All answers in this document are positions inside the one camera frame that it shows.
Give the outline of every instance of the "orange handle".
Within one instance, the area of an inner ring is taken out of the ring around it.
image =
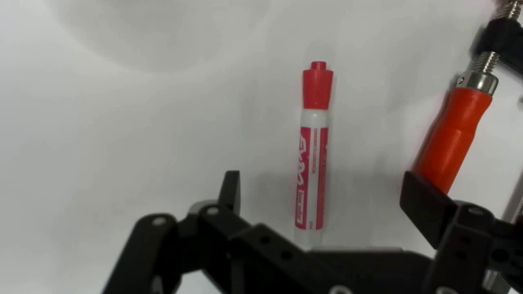
[[[467,155],[477,124],[492,102],[479,90],[455,88],[414,170],[447,194]]]

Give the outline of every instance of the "marker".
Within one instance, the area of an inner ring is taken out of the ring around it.
[[[294,239],[305,247],[319,245],[322,241],[328,104],[333,75],[323,61],[314,61],[309,70],[303,71]]]

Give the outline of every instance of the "white backdrop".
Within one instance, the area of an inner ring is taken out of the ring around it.
[[[242,216],[286,236],[301,71],[335,71],[324,244],[432,254],[398,205],[491,0],[0,2],[0,287],[100,292],[134,222],[181,219],[241,170]],[[450,192],[500,217],[523,170],[503,69]],[[200,275],[180,293],[209,293]]]

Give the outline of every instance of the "red marker cap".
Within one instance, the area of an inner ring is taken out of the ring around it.
[[[328,109],[333,75],[324,61],[313,61],[311,69],[303,71],[303,108]]]

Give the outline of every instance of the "red marker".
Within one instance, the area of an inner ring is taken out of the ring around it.
[[[323,61],[303,71],[298,187],[294,238],[298,244],[321,243],[327,167],[328,104],[333,72]]]

